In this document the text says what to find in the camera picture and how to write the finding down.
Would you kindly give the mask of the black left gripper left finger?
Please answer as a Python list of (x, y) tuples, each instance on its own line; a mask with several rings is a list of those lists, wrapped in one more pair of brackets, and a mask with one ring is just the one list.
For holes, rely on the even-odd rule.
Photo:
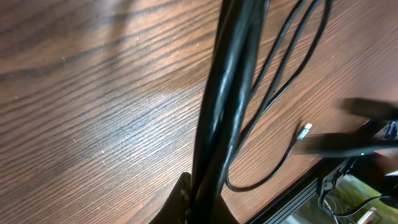
[(185, 224), (190, 216), (191, 175), (183, 172), (150, 224)]

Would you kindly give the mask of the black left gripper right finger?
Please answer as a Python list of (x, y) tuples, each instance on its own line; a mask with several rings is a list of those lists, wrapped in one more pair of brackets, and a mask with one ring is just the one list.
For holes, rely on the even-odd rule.
[(239, 224), (221, 195), (215, 200), (214, 224)]

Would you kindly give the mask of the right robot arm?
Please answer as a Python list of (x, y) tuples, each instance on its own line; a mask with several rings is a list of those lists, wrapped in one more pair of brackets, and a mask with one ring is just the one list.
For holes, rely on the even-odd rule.
[(351, 133), (305, 137), (297, 154), (347, 158), (348, 172), (381, 193), (381, 202), (397, 208), (397, 103), (347, 98), (341, 109), (369, 121)]

